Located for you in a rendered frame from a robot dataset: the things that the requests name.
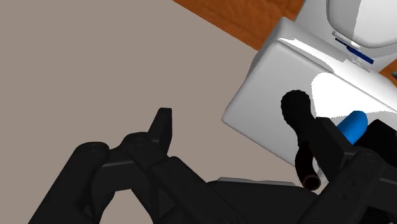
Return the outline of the blue cylinder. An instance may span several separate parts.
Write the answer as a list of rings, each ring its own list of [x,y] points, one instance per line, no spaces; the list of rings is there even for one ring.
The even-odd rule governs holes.
[[[345,117],[337,128],[344,137],[354,144],[366,131],[368,127],[368,118],[363,111],[353,111]]]

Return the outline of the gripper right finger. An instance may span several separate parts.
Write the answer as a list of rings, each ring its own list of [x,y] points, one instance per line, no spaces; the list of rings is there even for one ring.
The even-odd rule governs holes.
[[[309,147],[328,185],[297,224],[359,224],[367,207],[397,221],[397,169],[376,152],[353,146],[329,118],[317,117]]]

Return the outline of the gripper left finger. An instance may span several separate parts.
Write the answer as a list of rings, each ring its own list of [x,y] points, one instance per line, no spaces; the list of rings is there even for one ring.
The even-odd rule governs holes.
[[[241,214],[167,152],[172,110],[114,149],[87,142],[71,154],[28,224],[100,224],[115,192],[131,189],[153,224],[243,224]]]

